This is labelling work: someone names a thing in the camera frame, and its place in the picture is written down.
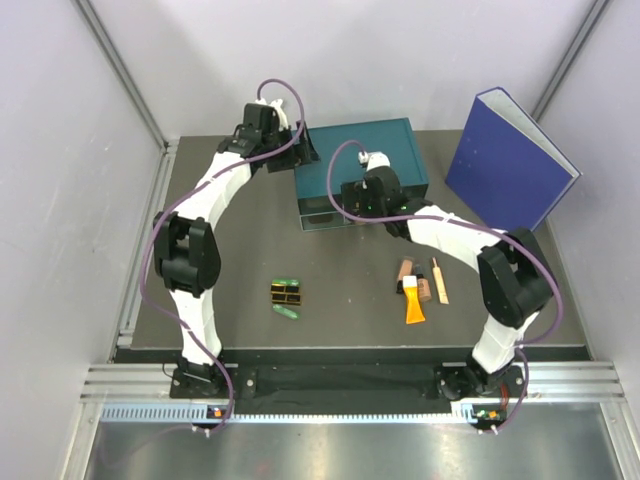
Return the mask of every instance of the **metal floor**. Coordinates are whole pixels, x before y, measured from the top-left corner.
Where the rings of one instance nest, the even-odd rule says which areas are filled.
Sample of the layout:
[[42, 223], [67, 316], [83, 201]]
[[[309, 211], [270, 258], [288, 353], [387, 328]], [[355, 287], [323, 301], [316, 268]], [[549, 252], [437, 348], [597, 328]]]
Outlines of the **metal floor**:
[[[165, 428], [102, 424], [109, 461]], [[508, 430], [465, 425], [232, 424], [206, 440], [167, 434], [116, 470], [94, 451], [87, 480], [616, 480], [622, 479], [599, 405], [526, 405]]]
[[[477, 221], [444, 183], [460, 132], [427, 131], [416, 136], [431, 180], [427, 199]], [[181, 139], [168, 203], [193, 188], [220, 139]], [[341, 161], [355, 157], [345, 154]], [[477, 274], [431, 248], [394, 239], [381, 225], [302, 232], [292, 172], [259, 172], [234, 197], [215, 235], [222, 257], [214, 291], [216, 327], [225, 348], [468, 346], [478, 341], [487, 318]], [[566, 302], [564, 322], [546, 343], [584, 345], [578, 313], [546, 225], [536, 236]], [[425, 266], [437, 256], [447, 283], [450, 305], [426, 304], [428, 321], [422, 324], [405, 324], [405, 299], [394, 293], [404, 255]], [[271, 310], [269, 285], [274, 277], [302, 282], [300, 320], [293, 322]], [[155, 274], [149, 275], [148, 286], [158, 303], [175, 308]], [[528, 334], [542, 333], [554, 315], [551, 302]], [[132, 347], [179, 349], [179, 328], [143, 305]]]

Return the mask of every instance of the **purple cable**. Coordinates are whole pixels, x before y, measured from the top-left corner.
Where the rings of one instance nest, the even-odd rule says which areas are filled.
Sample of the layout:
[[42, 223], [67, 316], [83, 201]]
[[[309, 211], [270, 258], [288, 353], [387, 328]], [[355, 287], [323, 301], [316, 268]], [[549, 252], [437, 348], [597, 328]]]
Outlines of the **purple cable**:
[[[347, 212], [340, 205], [338, 205], [338, 202], [336, 202], [336, 199], [333, 197], [333, 193], [331, 193], [331, 173], [333, 172], [333, 166], [336, 162], [336, 159], [340, 155], [340, 153], [342, 153], [342, 151], [350, 145], [355, 145], [358, 148], [360, 148], [362, 152], [366, 152], [366, 149], [364, 148], [364, 146], [357, 140], [347, 140], [336, 149], [333, 156], [331, 157], [331, 161], [329, 162], [329, 168], [327, 170], [327, 195], [329, 196], [329, 201], [331, 202], [331, 205], [333, 205], [333, 208], [335, 208], [337, 212], [341, 213], [344, 217], [348, 218], [349, 220], [352, 220], [354, 222], [361, 222], [361, 223], [384, 223], [384, 222], [397, 222], [397, 221], [403, 221], [403, 220], [406, 220], [406, 221], [408, 220], [434, 220], [434, 221], [446, 220], [453, 225], [458, 225], [460, 227], [468, 228], [470, 230], [489, 233], [499, 238], [500, 240], [505, 241], [507, 244], [509, 244], [510, 246], [518, 250], [520, 253], [522, 253], [540, 271], [544, 279], [549, 284], [549, 287], [551, 288], [551, 291], [553, 292], [553, 296], [555, 297], [556, 303], [557, 303], [556, 318], [554, 319], [551, 327], [549, 327], [549, 329], [546, 332], [544, 332], [542, 335], [532, 338], [529, 341], [521, 340], [517, 342], [516, 345], [522, 347], [527, 344], [541, 342], [542, 340], [546, 339], [549, 335], [551, 335], [560, 326], [560, 323], [562, 322], [562, 318], [564, 316], [564, 302], [562, 301], [562, 296], [560, 295], [560, 289], [558, 288], [558, 284], [556, 283], [555, 279], [551, 275], [551, 272], [547, 270], [547, 268], [540, 262], [540, 260], [538, 260], [535, 257], [535, 255], [533, 255], [531, 252], [529, 252], [529, 250], [527, 250], [518, 242], [509, 238], [508, 236], [502, 233], [496, 232], [495, 230], [489, 227], [485, 227], [483, 225], [476, 225], [473, 223], [461, 222], [459, 220], [445, 219], [438, 215], [399, 215], [397, 217], [357, 217]], [[506, 425], [511, 423], [512, 419], [514, 418], [514, 415], [518, 413], [518, 411], [520, 410], [520, 406], [524, 401], [524, 397], [526, 396], [527, 387], [529, 385], [529, 363], [527, 361], [527, 357], [525, 356], [524, 352], [521, 351], [520, 348], [516, 348], [514, 350], [514, 354], [517, 354], [524, 363], [524, 370], [526, 374], [524, 388], [522, 389], [522, 393], [520, 394], [520, 397], [518, 398], [518, 402], [513, 408], [511, 414], [500, 425], [500, 427], [496, 428], [496, 433], [498, 433]]]
[[[300, 109], [300, 125], [302, 127], [304, 125], [304, 123], [305, 123], [304, 105], [302, 104], [302, 99], [300, 98], [300, 95], [298, 95], [298, 92], [291, 85], [289, 85], [287, 82], [285, 82], [284, 80], [280, 80], [278, 78], [269, 78], [269, 79], [263, 81], [258, 86], [258, 90], [257, 90], [258, 98], [260, 98], [260, 95], [262, 93], [262, 89], [266, 85], [271, 84], [271, 83], [277, 83], [279, 85], [282, 85], [287, 90], [289, 90], [291, 92], [291, 94], [295, 97], [296, 102], [298, 103], [298, 108]], [[229, 418], [231, 417], [231, 413], [233, 412], [233, 404], [234, 404], [233, 383], [231, 381], [231, 377], [229, 376], [229, 372], [227, 372], [227, 369], [224, 367], [222, 362], [220, 360], [218, 360], [218, 358], [200, 341], [200, 339], [198, 339], [195, 336], [195, 334], [191, 331], [191, 327], [189, 327], [189, 324], [187, 322], [185, 322], [184, 320], [182, 320], [174, 312], [172, 312], [170, 310], [167, 310], [167, 309], [161, 307], [160, 305], [158, 305], [149, 296], [149, 294], [147, 292], [146, 283], [147, 283], [147, 272], [148, 272], [148, 269], [149, 269], [149, 262], [151, 260], [151, 253], [153, 252], [153, 244], [154, 244], [156, 238], [158, 237], [158, 233], [160, 232], [160, 228], [162, 228], [162, 225], [164, 224], [164, 222], [167, 219], [167, 217], [176, 208], [178, 208], [182, 203], [187, 201], [189, 198], [193, 197], [198, 192], [201, 192], [202, 190], [204, 190], [213, 180], [218, 178], [220, 175], [222, 175], [224, 173], [227, 173], [228, 171], [233, 170], [234, 168], [239, 167], [241, 165], [245, 165], [245, 164], [253, 163], [253, 162], [258, 162], [260, 160], [266, 160], [268, 158], [271, 158], [271, 157], [273, 157], [275, 155], [278, 155], [278, 154], [284, 152], [285, 150], [287, 150], [290, 147], [292, 147], [298, 141], [298, 139], [300, 138], [300, 135], [302, 135], [302, 132], [303, 132], [303, 129], [302, 128], [298, 128], [298, 130], [296, 131], [294, 136], [291, 138], [291, 140], [289, 140], [286, 144], [282, 145], [281, 147], [276, 148], [275, 150], [272, 150], [270, 152], [263, 153], [263, 154], [260, 154], [260, 155], [256, 155], [256, 156], [253, 156], [253, 157], [249, 157], [249, 158], [246, 158], [246, 159], [244, 159], [244, 160], [242, 160], [240, 162], [236, 162], [236, 163], [234, 163], [232, 165], [226, 166], [225, 168], [223, 168], [220, 171], [218, 171], [215, 174], [213, 174], [213, 176], [211, 177], [211, 180], [207, 180], [207, 181], [203, 182], [201, 185], [199, 185], [198, 187], [194, 188], [190, 192], [187, 192], [182, 197], [180, 197], [178, 200], [176, 200], [174, 203], [172, 203], [170, 206], [168, 206], [165, 209], [165, 211], [162, 213], [162, 215], [160, 216], [158, 221], [156, 222], [156, 225], [153, 227], [153, 230], [151, 231], [151, 235], [150, 235], [150, 238], [149, 238], [149, 242], [147, 243], [147, 246], [145, 247], [143, 255], [142, 255], [142, 268], [140, 269], [140, 277], [139, 277], [139, 282], [138, 282], [138, 286], [139, 286], [139, 290], [140, 290], [140, 296], [142, 297], [142, 300], [145, 303], [147, 303], [149, 306], [153, 307], [158, 312], [163, 313], [166, 316], [168, 316], [169, 318], [173, 319], [175, 322], [178, 323], [178, 325], [180, 325], [180, 327], [182, 327], [182, 328], [184, 328], [185, 330], [188, 331], [189, 336], [191, 337], [193, 342], [198, 346], [198, 348], [200, 348], [200, 350], [202, 350], [211, 359], [213, 364], [220, 370], [220, 372], [222, 373], [222, 376], [224, 377], [224, 380], [225, 380], [225, 382], [227, 384], [227, 388], [229, 389], [229, 404], [227, 405], [227, 409], [226, 409], [222, 419], [220, 420], [220, 423], [217, 426], [215, 426], [214, 428], [212, 428], [210, 433], [217, 433], [220, 430], [222, 430], [225, 427], [225, 425], [227, 424], [227, 421], [229, 420]], [[191, 428], [191, 427], [190, 426], [186, 426], [186, 425], [179, 425], [179, 426], [172, 426], [172, 427], [169, 427], [169, 428], [167, 428], [165, 430], [162, 430], [162, 431], [158, 432], [157, 434], [153, 435], [146, 442], [144, 442], [141, 445], [139, 445], [136, 448], [134, 448], [131, 452], [129, 452], [127, 455], [125, 455], [124, 458], [118, 460], [117, 462], [113, 462], [110, 465], [113, 465], [114, 466], [113, 468], [116, 468], [117, 466], [123, 464], [127, 459], [129, 459], [131, 457], [131, 455], [135, 454], [136, 452], [138, 452], [140, 449], [142, 449], [143, 447], [145, 447], [149, 443], [151, 443], [151, 442], [155, 441], [156, 439], [158, 439], [159, 437], [163, 436], [165, 433], [173, 432], [173, 431], [176, 431], [176, 430], [181, 430], [183, 428]], [[105, 463], [105, 465], [109, 466], [109, 463], [106, 461], [106, 452], [104, 452], [103, 449], [101, 449], [100, 454], [101, 454], [101, 458], [102, 458], [103, 462]]]

